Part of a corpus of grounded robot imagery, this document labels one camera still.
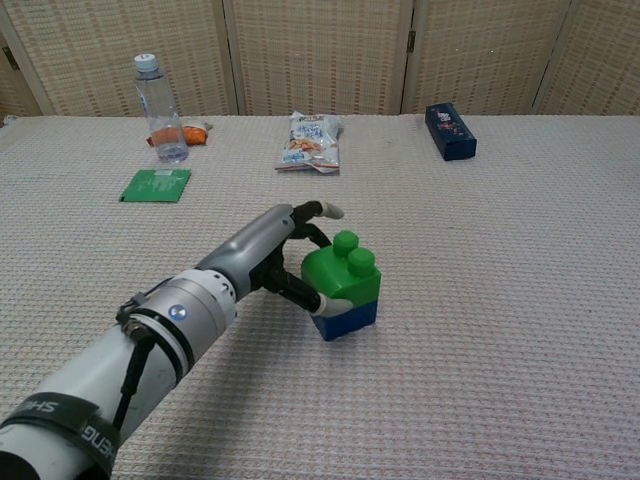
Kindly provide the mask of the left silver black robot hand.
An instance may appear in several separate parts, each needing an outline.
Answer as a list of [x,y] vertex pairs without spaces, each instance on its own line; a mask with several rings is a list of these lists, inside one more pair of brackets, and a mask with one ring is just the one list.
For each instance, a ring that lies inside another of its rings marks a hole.
[[326,201],[299,206],[278,204],[255,218],[205,256],[198,270],[214,270],[231,281],[238,300],[264,288],[314,316],[334,317],[353,309],[346,299],[331,299],[285,270],[283,248],[289,240],[308,239],[319,247],[331,244],[310,222],[315,217],[340,219],[343,210]]

